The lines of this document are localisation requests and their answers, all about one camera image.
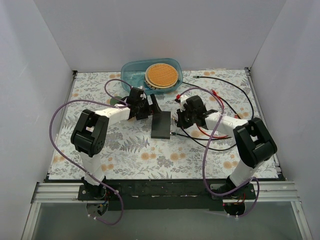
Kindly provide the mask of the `black network switch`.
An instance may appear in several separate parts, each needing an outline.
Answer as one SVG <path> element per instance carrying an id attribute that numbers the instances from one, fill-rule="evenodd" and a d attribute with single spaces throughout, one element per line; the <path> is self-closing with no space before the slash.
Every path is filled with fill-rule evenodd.
<path id="1" fill-rule="evenodd" d="M 151 124 L 152 139 L 170 139 L 171 136 L 171 112 L 162 111 L 152 116 Z"/>

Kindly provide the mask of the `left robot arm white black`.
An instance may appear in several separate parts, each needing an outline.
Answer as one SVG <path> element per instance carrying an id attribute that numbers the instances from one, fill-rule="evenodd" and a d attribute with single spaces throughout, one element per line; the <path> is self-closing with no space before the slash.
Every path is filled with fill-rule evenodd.
<path id="1" fill-rule="evenodd" d="M 81 178 L 85 191 L 95 200 L 106 196 L 106 187 L 101 184 L 105 179 L 100 152 L 105 146 L 108 127 L 132 118 L 143 120 L 161 113 L 154 94 L 152 103 L 141 88 L 132 87 L 129 95 L 115 100 L 115 105 L 103 109 L 82 111 L 71 135 L 70 141 L 79 152 L 85 175 Z"/>

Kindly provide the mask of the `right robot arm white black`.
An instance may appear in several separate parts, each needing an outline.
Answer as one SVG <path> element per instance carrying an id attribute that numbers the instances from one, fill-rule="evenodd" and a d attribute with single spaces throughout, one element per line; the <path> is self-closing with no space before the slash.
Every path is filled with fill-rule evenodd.
<path id="1" fill-rule="evenodd" d="M 203 183 L 212 196 L 239 198 L 245 192 L 244 186 L 253 180 L 258 168 L 278 150 L 264 122 L 257 117 L 246 120 L 227 116 L 223 111 L 208 110 L 198 95 L 178 95 L 175 101 L 179 103 L 176 111 L 179 128 L 187 129 L 197 125 L 213 134 L 219 132 L 234 138 L 240 157 L 234 171 L 218 189 L 211 190 L 205 179 Z"/>

